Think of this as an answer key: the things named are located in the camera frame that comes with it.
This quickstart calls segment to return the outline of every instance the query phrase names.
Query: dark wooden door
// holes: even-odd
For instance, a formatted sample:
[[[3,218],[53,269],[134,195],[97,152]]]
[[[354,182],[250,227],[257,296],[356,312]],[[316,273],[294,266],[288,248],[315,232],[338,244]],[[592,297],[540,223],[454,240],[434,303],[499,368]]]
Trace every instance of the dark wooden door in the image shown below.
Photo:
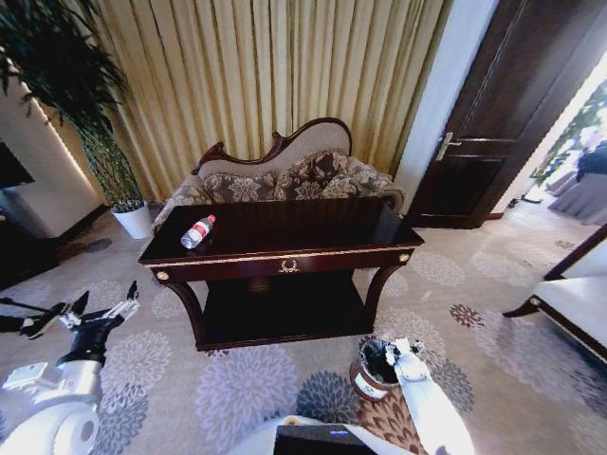
[[[408,217],[483,224],[607,49],[605,0],[502,0]]]

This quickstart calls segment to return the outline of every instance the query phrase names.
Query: television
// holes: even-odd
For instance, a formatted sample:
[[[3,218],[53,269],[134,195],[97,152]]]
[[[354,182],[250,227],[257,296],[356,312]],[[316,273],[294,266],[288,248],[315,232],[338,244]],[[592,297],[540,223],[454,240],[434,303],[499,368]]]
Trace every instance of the television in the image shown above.
[[[19,160],[9,150],[7,144],[0,140],[0,190],[33,182]]]

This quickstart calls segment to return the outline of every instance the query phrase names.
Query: potted plant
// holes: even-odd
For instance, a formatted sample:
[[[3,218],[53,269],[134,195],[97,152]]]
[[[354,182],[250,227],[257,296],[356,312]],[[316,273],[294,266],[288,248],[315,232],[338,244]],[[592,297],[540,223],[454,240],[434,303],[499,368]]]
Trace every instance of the potted plant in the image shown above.
[[[81,5],[86,14],[97,13],[91,0]],[[125,90],[124,79],[94,38],[83,16],[62,0],[3,0],[0,80],[5,95],[10,78],[27,86],[28,115],[36,99],[54,108],[61,124],[74,125],[114,216],[139,239],[151,232],[150,213],[104,112],[119,103],[111,90]]]

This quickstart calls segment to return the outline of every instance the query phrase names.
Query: beige curtain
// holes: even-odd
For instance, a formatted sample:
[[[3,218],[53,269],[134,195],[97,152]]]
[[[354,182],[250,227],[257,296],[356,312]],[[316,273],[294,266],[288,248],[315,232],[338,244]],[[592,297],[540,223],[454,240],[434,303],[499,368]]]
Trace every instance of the beige curtain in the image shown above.
[[[130,92],[115,122],[146,197],[212,144],[253,159],[318,117],[354,155],[395,165],[443,0],[100,0],[103,47]]]

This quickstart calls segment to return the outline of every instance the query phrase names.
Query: coffee table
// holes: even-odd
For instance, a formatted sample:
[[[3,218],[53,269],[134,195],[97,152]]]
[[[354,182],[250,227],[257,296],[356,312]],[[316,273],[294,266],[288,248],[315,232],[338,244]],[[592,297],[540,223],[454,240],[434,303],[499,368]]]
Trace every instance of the coffee table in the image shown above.
[[[217,217],[197,248],[179,239]],[[386,280],[423,244],[375,197],[176,207],[139,262],[181,299],[198,351],[373,332]],[[365,302],[356,268],[379,267]],[[206,281],[204,313],[188,282]]]

